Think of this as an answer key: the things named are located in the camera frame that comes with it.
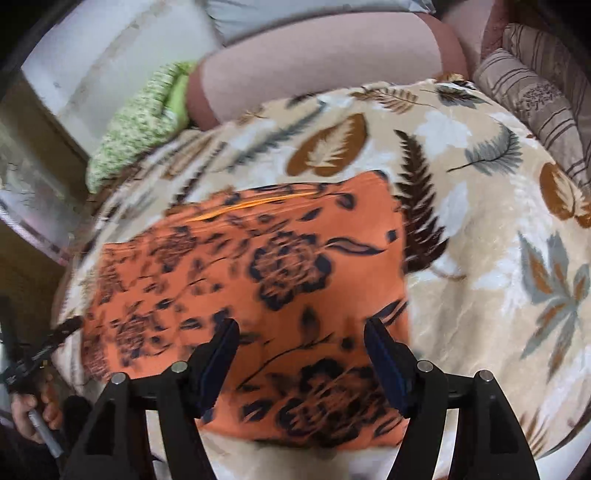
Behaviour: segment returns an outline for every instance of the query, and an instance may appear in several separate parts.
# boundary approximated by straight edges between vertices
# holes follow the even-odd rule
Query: orange floral fabric
[[[104,380],[159,374],[234,318],[241,342],[204,428],[285,445],[396,445],[363,345],[378,316],[408,342],[398,202],[380,172],[221,193],[107,244],[83,362]]]

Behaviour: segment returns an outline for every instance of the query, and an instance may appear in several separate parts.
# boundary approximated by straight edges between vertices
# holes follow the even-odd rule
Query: brown leaf print
[[[560,220],[574,218],[582,228],[591,227],[591,202],[553,163],[540,172],[540,191],[548,210]]]
[[[465,78],[459,73],[443,72],[435,77],[437,83],[463,82]]]
[[[544,330],[548,327],[550,322],[556,317],[559,316],[562,311],[569,307],[566,301],[559,302],[555,305],[552,305],[547,311],[545,311],[539,318],[538,322],[540,327],[536,330],[535,335],[541,336],[544,333]]]
[[[244,127],[245,125],[248,125],[255,118],[267,118],[266,116],[261,115],[262,111],[263,111],[262,105],[259,106],[258,108],[255,108],[254,110],[247,110],[246,112],[244,112],[241,116],[239,116],[236,119],[236,124],[239,127]]]
[[[286,173],[296,176],[311,168],[320,177],[335,175],[357,158],[367,137],[364,115],[351,115],[304,142],[289,160]]]
[[[400,130],[395,132],[402,140],[405,155],[405,173],[400,175],[405,181],[396,184],[402,193],[396,198],[406,217],[405,271],[412,273],[425,270],[443,255],[447,239],[441,241],[444,228],[437,227],[437,216],[433,214],[435,192],[423,148],[414,136]]]
[[[364,92],[353,92],[350,96],[358,100],[378,102],[394,113],[406,113],[415,105],[424,105],[423,103],[417,103],[418,96],[414,93],[396,88],[388,89],[387,87],[383,87]]]
[[[550,276],[546,271],[544,263],[531,252],[529,262],[531,265],[531,274],[536,288],[543,293],[551,294],[553,290],[552,285],[550,284]]]
[[[177,153],[177,158],[168,166],[166,171],[162,174],[162,178],[166,180],[172,180],[173,178],[184,172],[190,163],[198,157],[203,151],[209,146],[214,138],[213,134],[204,135],[197,139],[195,142],[191,142],[182,148]]]
[[[545,427],[545,420],[542,422],[542,424],[538,424],[540,421],[539,408],[536,410],[534,417],[529,423],[526,421],[526,418],[527,416],[524,413],[519,418],[519,425],[521,425],[521,429],[525,434],[525,439],[527,440],[527,444],[530,446],[532,455],[534,458],[537,458],[544,451],[546,446],[548,428]]]

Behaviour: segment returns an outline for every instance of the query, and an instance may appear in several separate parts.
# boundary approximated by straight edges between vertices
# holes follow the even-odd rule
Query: pillow
[[[141,154],[167,142],[189,124],[184,98],[194,67],[192,62],[165,65],[117,111],[88,162],[86,185],[90,193],[98,193]]]
[[[591,85],[587,76],[558,38],[535,28],[509,24],[503,35],[503,48],[553,82],[572,105],[584,154],[565,168],[565,173],[586,194],[591,194]]]
[[[214,53],[190,75],[187,109],[205,130],[278,98],[376,80],[404,85],[441,72],[466,76],[466,61],[452,30],[431,15],[335,15]]]
[[[433,13],[431,0],[207,0],[225,44],[299,20],[352,11]]]
[[[361,132],[363,115],[354,117]],[[408,343],[404,245],[402,209],[381,172],[183,205],[105,245],[84,365],[102,380],[159,374],[234,318],[241,345],[205,429],[308,447],[395,446],[405,423],[376,381],[363,326],[380,318]]]
[[[474,73],[474,83],[527,124],[565,170],[583,157],[569,101],[509,52],[495,50]]]
[[[441,20],[460,40],[472,75],[482,60],[500,48],[511,19],[507,0],[466,0],[454,4]]]

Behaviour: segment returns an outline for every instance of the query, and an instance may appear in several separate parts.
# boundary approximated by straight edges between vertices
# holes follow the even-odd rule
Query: person
[[[44,404],[43,419],[51,430],[58,431],[63,424],[63,413],[50,383],[43,388],[41,401]],[[14,428],[8,422],[0,423],[0,472],[3,478],[57,480],[60,477],[56,461],[29,420],[28,413],[34,408],[37,408],[37,399],[33,395],[12,395]]]
[[[71,449],[82,430],[92,406],[76,395],[69,396],[60,407],[51,381],[41,391],[43,419],[56,433],[56,438]],[[33,395],[13,394],[12,425],[0,422],[0,472],[11,480],[59,480],[60,472],[41,436],[29,420],[28,413],[37,408]]]

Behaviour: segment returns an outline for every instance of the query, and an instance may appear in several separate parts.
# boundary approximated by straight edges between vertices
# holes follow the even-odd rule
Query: leaf-patterned blanket
[[[405,213],[413,350],[446,372],[494,372],[536,457],[568,443],[591,412],[591,202],[522,123],[466,82],[377,83],[276,100],[215,130],[183,132],[139,162],[105,203],[75,259],[61,319],[86,311],[103,244],[129,240],[178,205],[369,170],[388,176]],[[80,350],[91,347],[74,336],[56,358],[81,390]],[[438,475],[451,460],[450,419]],[[306,478],[285,471],[301,467],[294,460],[303,452],[213,436],[205,444],[237,478]],[[372,455],[391,465],[390,450],[303,463],[314,478],[384,478],[387,468],[363,464]]]

